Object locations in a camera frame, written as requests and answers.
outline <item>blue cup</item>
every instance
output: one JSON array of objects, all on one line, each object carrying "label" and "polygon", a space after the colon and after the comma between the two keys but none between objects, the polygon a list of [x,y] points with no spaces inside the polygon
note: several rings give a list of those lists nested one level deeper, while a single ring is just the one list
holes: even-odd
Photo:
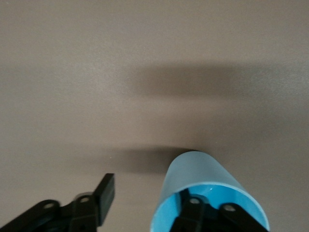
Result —
[{"label": "blue cup", "polygon": [[224,203],[240,205],[269,231],[262,207],[240,183],[210,155],[191,151],[178,156],[169,166],[151,232],[169,232],[180,213],[178,193],[186,188],[192,195],[205,196],[216,209]]}]

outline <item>light blue plastic cup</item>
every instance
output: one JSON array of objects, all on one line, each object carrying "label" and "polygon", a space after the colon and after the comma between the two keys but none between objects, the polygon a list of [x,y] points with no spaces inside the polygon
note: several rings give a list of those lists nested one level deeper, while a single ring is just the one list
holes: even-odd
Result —
[{"label": "light blue plastic cup", "polygon": [[151,223],[151,232],[169,232],[180,213],[180,191],[205,196],[212,207],[236,203],[269,231],[269,223],[260,204],[238,181],[210,155],[191,151],[178,156],[169,166]]}]

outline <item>screw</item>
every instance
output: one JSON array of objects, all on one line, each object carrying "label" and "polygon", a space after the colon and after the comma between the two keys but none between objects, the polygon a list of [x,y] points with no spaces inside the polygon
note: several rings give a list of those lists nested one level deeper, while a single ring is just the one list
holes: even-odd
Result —
[{"label": "screw", "polygon": [[87,202],[87,201],[89,201],[89,197],[83,197],[83,198],[81,198],[81,200],[80,200],[81,203],[85,203],[85,202]]},{"label": "screw", "polygon": [[226,205],[224,206],[224,209],[225,209],[226,211],[230,211],[230,212],[235,212],[235,211],[236,211],[236,209],[235,209],[233,206],[231,206],[230,204],[226,204]]},{"label": "screw", "polygon": [[49,209],[53,206],[54,206],[54,203],[48,203],[48,204],[44,205],[44,209]]},{"label": "screw", "polygon": [[191,204],[199,204],[199,199],[191,198],[191,199],[190,199],[190,203],[191,203]]}]

